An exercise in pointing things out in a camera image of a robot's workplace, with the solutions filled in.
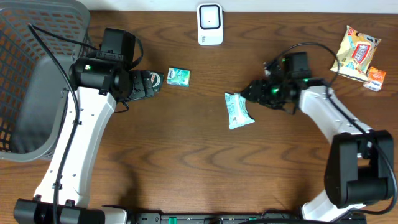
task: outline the gray plastic basket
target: gray plastic basket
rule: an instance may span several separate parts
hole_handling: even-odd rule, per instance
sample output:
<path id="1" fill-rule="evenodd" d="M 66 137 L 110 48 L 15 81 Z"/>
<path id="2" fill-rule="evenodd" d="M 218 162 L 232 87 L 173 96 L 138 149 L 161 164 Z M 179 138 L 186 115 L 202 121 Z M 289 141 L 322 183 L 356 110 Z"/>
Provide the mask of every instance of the gray plastic basket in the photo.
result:
<path id="1" fill-rule="evenodd" d="M 27 24 L 90 44 L 89 21 L 87 8 L 75 0 L 0 0 L 0 159 L 50 159 L 67 105 L 65 81 Z M 66 72 L 87 52 L 37 33 Z"/>

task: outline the yellow snack package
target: yellow snack package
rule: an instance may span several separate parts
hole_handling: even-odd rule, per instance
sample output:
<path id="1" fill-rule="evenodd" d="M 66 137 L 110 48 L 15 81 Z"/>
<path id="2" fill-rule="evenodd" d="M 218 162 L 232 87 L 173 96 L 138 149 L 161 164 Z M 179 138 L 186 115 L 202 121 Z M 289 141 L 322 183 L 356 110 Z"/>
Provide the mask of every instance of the yellow snack package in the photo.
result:
<path id="1" fill-rule="evenodd" d="M 347 26 L 347 32 L 337 52 L 340 61 L 340 75 L 353 80 L 368 82 L 366 70 L 380 41 L 381 39 L 362 34 Z M 337 72 L 337 66 L 337 61 L 335 61 L 330 70 Z"/>

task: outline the wooden table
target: wooden table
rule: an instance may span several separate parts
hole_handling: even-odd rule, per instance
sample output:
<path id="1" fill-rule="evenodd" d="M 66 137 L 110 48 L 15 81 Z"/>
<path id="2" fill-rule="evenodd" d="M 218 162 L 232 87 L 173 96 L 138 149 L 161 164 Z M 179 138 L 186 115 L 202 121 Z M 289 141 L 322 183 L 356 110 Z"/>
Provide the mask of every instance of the wooden table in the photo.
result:
<path id="1" fill-rule="evenodd" d="M 290 45 L 321 42 L 337 51 L 346 25 L 382 39 L 372 65 L 387 71 L 387 77 L 379 93 L 343 77 L 333 88 L 360 120 L 398 139 L 395 15 L 226 12 L 224 42 L 212 47 L 198 44 L 193 12 L 93 11 L 90 24 L 96 45 L 105 27 L 135 33 L 145 50 L 138 69 L 192 71 L 188 88 L 164 83 L 159 95 L 112 115 L 95 163 L 91 208 L 115 204 L 165 213 L 257 213 L 293 210 L 313 199 L 324 188 L 330 148 L 315 123 L 300 111 L 291 116 L 248 103 L 256 122 L 229 130 L 224 93 L 239 92 L 261 77 L 262 63 Z M 332 76 L 329 53 L 300 50 L 308 52 L 314 76 Z M 32 198 L 48 165 L 0 162 L 1 223 L 15 222 L 16 200 Z M 397 212 L 368 215 L 368 223 L 397 223 Z"/>

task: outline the perforated basket side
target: perforated basket side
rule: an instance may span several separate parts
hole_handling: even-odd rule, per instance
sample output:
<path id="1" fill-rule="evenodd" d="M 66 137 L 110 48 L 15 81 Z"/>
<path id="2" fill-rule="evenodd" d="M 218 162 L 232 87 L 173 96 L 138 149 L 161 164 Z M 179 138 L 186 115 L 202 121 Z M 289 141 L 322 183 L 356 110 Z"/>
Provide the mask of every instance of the perforated basket side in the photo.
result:
<path id="1" fill-rule="evenodd" d="M 27 90 L 32 76 L 35 75 L 35 66 L 46 57 L 27 24 L 32 23 L 62 37 L 90 43 L 87 34 L 89 20 L 87 8 L 75 0 L 0 1 L 0 158 L 7 159 L 7 155 L 11 154 L 31 153 L 40 145 L 45 145 L 47 135 L 57 134 L 51 130 L 43 133 L 39 128 L 37 131 L 30 129 L 31 140 L 19 142 L 19 147 L 11 144 Z M 57 58 L 69 57 L 72 63 L 73 56 L 86 52 L 80 45 L 41 32 L 38 34 Z M 42 155 L 52 154 L 47 151 Z"/>

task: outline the red logo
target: red logo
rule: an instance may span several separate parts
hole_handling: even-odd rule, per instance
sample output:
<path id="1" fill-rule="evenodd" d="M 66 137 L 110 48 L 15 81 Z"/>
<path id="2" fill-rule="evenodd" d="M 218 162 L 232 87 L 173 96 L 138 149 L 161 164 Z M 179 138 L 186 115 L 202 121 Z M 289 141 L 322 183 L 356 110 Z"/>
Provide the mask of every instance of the red logo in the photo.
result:
<path id="1" fill-rule="evenodd" d="M 368 56 L 370 49 L 371 46 L 368 44 L 358 44 L 355 48 L 353 56 L 351 57 L 355 59 L 358 63 L 362 63 L 363 60 L 365 60 L 366 56 Z"/>
<path id="2" fill-rule="evenodd" d="M 354 29 L 353 28 L 349 28 L 348 35 L 353 35 L 353 34 L 354 34 Z"/>

